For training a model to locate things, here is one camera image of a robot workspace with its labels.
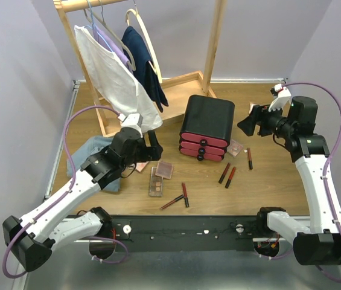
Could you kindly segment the long clear eyeshadow palette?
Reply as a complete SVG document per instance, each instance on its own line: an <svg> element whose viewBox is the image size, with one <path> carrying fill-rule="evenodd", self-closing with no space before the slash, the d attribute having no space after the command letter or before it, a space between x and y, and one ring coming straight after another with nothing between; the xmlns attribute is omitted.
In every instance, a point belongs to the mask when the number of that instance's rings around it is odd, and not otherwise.
<svg viewBox="0 0 341 290"><path fill-rule="evenodd" d="M157 167L151 168L150 184L148 195L149 197L160 198L163 195L163 177L156 175Z"/></svg>

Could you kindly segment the small pink square palette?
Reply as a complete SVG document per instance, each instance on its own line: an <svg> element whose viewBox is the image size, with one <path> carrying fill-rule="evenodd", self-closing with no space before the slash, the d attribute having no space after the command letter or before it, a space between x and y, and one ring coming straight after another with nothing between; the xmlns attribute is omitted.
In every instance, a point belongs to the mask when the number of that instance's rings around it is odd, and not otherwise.
<svg viewBox="0 0 341 290"><path fill-rule="evenodd" d="M250 103L249 104L249 114L252 113L253 107L255 106L255 103Z"/></svg>

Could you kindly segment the black drawer organizer box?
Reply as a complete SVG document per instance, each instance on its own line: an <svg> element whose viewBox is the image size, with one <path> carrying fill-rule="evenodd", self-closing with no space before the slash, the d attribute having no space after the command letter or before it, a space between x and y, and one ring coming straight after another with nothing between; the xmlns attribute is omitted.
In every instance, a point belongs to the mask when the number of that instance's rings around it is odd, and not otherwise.
<svg viewBox="0 0 341 290"><path fill-rule="evenodd" d="M235 104L229 100L192 95L179 132L179 152L199 161L223 160L231 142Z"/></svg>

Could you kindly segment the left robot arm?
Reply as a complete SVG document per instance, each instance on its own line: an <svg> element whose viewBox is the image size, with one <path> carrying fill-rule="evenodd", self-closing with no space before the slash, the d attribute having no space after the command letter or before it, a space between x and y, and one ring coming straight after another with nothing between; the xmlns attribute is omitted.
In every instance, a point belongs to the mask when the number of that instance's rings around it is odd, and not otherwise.
<svg viewBox="0 0 341 290"><path fill-rule="evenodd" d="M163 148L155 132L150 130L148 137L149 146L138 130L122 128L110 145L89 155L71 180L47 201L20 218L9 216L2 223L7 246L4 256L13 254L25 272L32 272L60 246L85 237L107 237L111 217L100 207L68 223L63 220L84 200L121 178L132 164L160 160Z"/></svg>

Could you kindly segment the pink palette box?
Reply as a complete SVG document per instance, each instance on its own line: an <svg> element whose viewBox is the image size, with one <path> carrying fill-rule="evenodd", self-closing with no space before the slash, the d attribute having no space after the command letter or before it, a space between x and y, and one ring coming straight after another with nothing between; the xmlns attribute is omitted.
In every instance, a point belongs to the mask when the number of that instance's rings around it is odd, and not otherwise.
<svg viewBox="0 0 341 290"><path fill-rule="evenodd" d="M141 172L145 169L145 167L147 166L147 164L148 164L148 161L147 161L147 162L144 162L144 163L137 163L137 164L136 164L136 167L135 167L135 170L136 170L137 172L141 173Z"/></svg>

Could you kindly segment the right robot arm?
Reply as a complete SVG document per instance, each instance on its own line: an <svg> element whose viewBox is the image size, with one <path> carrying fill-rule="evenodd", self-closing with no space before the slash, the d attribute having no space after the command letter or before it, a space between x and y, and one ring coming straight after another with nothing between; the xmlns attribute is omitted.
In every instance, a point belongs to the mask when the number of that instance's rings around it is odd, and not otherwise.
<svg viewBox="0 0 341 290"><path fill-rule="evenodd" d="M284 139L284 148L301 177L308 208L310 226L306 227L281 207L260 208L255 231L263 237L278 233L293 246L301 265L341 265L341 208L333 185L330 157L325 138L314 133L318 105L309 97L293 97L287 116L282 107L253 105L238 127L252 136L272 135Z"/></svg>

